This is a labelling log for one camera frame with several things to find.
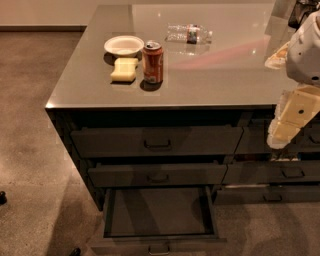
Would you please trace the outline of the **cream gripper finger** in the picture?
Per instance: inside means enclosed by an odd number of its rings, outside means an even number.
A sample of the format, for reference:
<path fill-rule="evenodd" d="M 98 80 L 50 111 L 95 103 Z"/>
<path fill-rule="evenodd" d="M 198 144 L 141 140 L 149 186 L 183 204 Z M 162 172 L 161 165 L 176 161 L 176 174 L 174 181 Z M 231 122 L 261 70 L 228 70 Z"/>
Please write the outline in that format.
<path fill-rule="evenodd" d="M 264 65 L 270 69 L 281 69 L 286 64 L 286 56 L 289 43 L 283 44 L 277 51 L 275 51 L 270 57 L 267 58 Z"/>
<path fill-rule="evenodd" d="M 280 119 L 273 119 L 268 128 L 268 146 L 272 149 L 282 149 L 286 147 L 304 126 L 304 121 L 294 123 Z"/>

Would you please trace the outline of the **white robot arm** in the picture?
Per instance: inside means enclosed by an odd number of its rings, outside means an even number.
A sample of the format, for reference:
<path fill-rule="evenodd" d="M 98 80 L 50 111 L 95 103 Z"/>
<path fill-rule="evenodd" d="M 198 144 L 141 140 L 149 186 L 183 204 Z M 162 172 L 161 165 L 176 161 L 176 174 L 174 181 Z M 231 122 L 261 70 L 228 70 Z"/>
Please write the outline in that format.
<path fill-rule="evenodd" d="M 320 13 L 310 14 L 265 66 L 285 67 L 287 76 L 298 83 L 282 93 L 268 128 L 268 146 L 282 149 L 320 112 Z"/>

